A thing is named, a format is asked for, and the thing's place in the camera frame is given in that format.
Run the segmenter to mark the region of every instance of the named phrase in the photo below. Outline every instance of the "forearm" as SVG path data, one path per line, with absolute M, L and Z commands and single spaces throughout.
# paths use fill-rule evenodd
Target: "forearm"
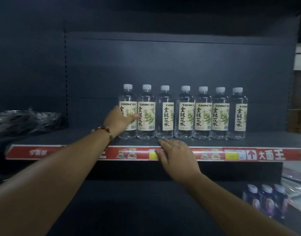
M 227 235 L 296 235 L 203 174 L 193 179 L 186 189 Z
M 94 132 L 32 164 L 2 184 L 0 235 L 45 235 L 108 142 L 106 131 Z

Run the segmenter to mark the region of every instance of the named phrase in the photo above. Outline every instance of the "white bottle cap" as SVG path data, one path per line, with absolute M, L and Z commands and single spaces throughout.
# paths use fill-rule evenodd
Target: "white bottle cap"
M 239 88 L 233 88 L 232 89 L 233 93 L 242 93 L 243 92 L 243 88 L 239 87 Z
M 199 92 L 207 92 L 207 91 L 208 91 L 208 87 L 207 86 L 199 87 Z
M 286 192 L 285 187 L 283 187 L 282 185 L 278 185 L 278 184 L 274 184 L 275 187 L 275 191 L 284 194 Z
M 162 85 L 162 86 L 160 87 L 160 89 L 161 89 L 161 90 L 169 91 L 170 87 L 169 87 L 169 85 Z
M 257 193 L 257 187 L 255 185 L 247 185 L 249 192 L 256 194 Z
M 225 87 L 217 87 L 216 88 L 216 93 L 223 93 L 226 90 Z
M 124 88 L 124 89 L 132 89 L 132 88 L 133 88 L 133 85 L 132 85 L 132 84 L 124 84 L 124 85 L 123 85 L 123 88 Z
M 143 84 L 143 89 L 151 90 L 151 85 L 150 84 Z
M 273 193 L 273 188 L 269 185 L 262 185 L 262 190 L 266 193 Z
M 181 91 L 190 91 L 191 87 L 188 85 L 184 85 L 181 87 Z

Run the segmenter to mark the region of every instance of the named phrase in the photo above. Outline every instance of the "bracelet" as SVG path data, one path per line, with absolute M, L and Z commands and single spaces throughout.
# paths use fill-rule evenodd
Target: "bracelet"
M 113 136 L 111 135 L 110 133 L 110 129 L 109 128 L 106 128 L 105 126 L 102 126 L 102 127 L 96 127 L 92 130 L 92 132 L 94 131 L 97 131 L 97 130 L 101 130 L 101 129 L 105 129 L 107 131 L 107 133 L 109 133 L 109 136 L 110 136 L 110 141 L 113 140 Z

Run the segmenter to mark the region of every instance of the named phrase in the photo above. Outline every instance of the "hand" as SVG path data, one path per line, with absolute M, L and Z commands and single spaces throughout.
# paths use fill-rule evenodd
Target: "hand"
M 179 140 L 159 140 L 163 150 L 156 150 L 158 159 L 171 178 L 187 186 L 198 175 L 202 175 L 197 160 L 187 144 Z
M 119 109 L 119 106 L 115 106 L 106 117 L 104 126 L 110 129 L 110 133 L 115 138 L 127 128 L 130 122 L 133 122 L 137 118 L 138 114 L 131 114 L 125 117 Z

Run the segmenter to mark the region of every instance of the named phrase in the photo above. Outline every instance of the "plastic bottle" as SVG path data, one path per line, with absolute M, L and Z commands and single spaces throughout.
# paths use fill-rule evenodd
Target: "plastic bottle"
M 174 101 L 169 88 L 169 85 L 162 85 L 156 97 L 156 138 L 159 139 L 173 137 Z
M 123 85 L 123 93 L 119 95 L 119 108 L 124 116 L 128 116 L 137 111 L 137 98 L 132 92 L 132 84 Z M 124 132 L 118 136 L 120 139 L 136 138 L 136 121 L 130 123 Z
M 189 93 L 190 86 L 182 86 L 181 91 L 176 100 L 174 136 L 179 139 L 189 139 L 192 137 L 195 103 Z
M 262 211 L 269 217 L 274 216 L 275 202 L 273 188 L 269 185 L 262 185 L 260 204 Z
M 255 185 L 247 185 L 247 190 L 243 191 L 242 199 L 248 204 L 252 205 L 255 209 L 260 209 L 259 202 L 260 195 L 257 192 L 257 187 Z
M 242 95 L 243 88 L 233 88 L 229 97 L 229 130 L 228 137 L 232 139 L 245 138 L 247 124 L 247 97 Z
M 216 94 L 212 97 L 212 122 L 210 136 L 215 139 L 225 139 L 229 124 L 228 97 L 225 95 L 225 87 L 217 87 Z
M 137 137 L 152 139 L 155 137 L 155 97 L 152 95 L 151 85 L 143 85 L 143 93 L 137 99 Z
M 289 201 L 285 187 L 274 184 L 274 196 L 276 205 L 274 218 L 278 221 L 282 221 L 286 217 Z
M 207 94 L 208 87 L 199 87 L 199 94 L 195 98 L 193 137 L 207 139 L 211 127 L 211 96 Z

